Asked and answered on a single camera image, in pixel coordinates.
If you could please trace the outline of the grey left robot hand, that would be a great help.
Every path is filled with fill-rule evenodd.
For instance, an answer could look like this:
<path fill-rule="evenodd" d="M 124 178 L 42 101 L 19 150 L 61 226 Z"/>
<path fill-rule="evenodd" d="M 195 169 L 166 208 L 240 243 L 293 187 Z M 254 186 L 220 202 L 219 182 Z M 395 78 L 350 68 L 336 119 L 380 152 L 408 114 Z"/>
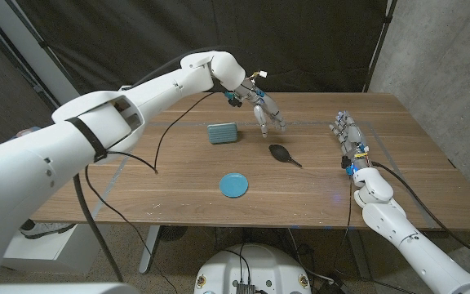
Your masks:
<path fill-rule="evenodd" d="M 235 93 L 242 99 L 253 105 L 253 112 L 259 124 L 263 137 L 268 135 L 268 119 L 277 129 L 286 130 L 286 121 L 283 118 L 277 103 L 268 94 L 253 85 L 251 82 L 241 84 L 235 89 Z"/>

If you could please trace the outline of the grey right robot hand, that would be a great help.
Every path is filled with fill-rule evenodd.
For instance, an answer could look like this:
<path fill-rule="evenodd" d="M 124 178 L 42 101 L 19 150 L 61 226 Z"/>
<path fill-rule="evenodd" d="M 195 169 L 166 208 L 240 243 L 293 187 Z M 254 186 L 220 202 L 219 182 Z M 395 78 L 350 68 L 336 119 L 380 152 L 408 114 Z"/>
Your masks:
<path fill-rule="evenodd" d="M 330 130 L 339 141 L 348 166 L 353 166 L 357 170 L 371 167 L 366 137 L 347 111 L 338 112 L 335 121 L 330 125 Z"/>

